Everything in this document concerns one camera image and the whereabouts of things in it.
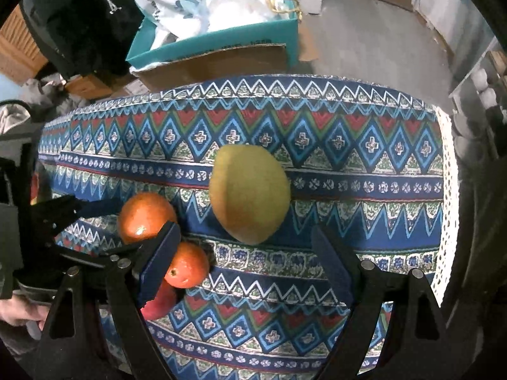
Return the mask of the left hand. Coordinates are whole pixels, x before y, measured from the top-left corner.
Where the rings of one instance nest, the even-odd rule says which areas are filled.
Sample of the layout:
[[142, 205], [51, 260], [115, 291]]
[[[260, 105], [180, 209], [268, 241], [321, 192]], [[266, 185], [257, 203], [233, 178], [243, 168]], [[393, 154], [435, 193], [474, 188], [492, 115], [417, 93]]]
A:
[[11, 326], [22, 326], [35, 322], [40, 330], [44, 329], [50, 309], [45, 305], [30, 302], [24, 296], [13, 295], [11, 299], [0, 300], [1, 320]]

